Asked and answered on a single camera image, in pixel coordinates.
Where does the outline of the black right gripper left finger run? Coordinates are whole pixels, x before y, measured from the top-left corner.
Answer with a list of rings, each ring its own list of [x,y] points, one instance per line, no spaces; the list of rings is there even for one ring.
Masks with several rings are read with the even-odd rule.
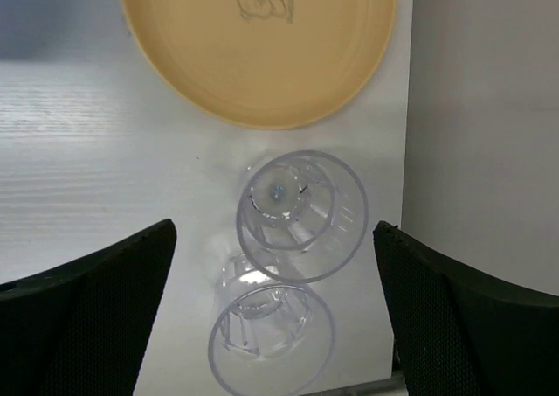
[[[176,249],[165,219],[1,286],[3,395],[131,395]]]

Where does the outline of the clear plastic cup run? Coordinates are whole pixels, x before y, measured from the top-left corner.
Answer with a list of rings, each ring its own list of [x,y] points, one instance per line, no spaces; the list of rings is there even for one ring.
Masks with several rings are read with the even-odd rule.
[[[247,170],[236,211],[238,244],[261,273],[308,284],[339,272],[369,223],[361,179],[340,158],[298,150]]]
[[[265,255],[269,273],[241,252],[215,284],[207,355],[214,379],[232,395],[301,395],[335,348],[330,308],[307,284],[277,280],[293,266]]]

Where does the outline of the yellow plastic plate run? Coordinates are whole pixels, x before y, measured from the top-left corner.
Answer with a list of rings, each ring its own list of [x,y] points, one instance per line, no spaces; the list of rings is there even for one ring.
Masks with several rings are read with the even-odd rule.
[[[291,129],[349,103],[380,65],[397,0],[121,0],[149,64],[227,122]]]

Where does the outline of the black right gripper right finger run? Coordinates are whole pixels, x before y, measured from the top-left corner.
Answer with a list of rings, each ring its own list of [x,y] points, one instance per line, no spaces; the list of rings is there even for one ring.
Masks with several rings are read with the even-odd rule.
[[[556,395],[558,298],[445,256],[388,222],[376,264],[410,395]]]

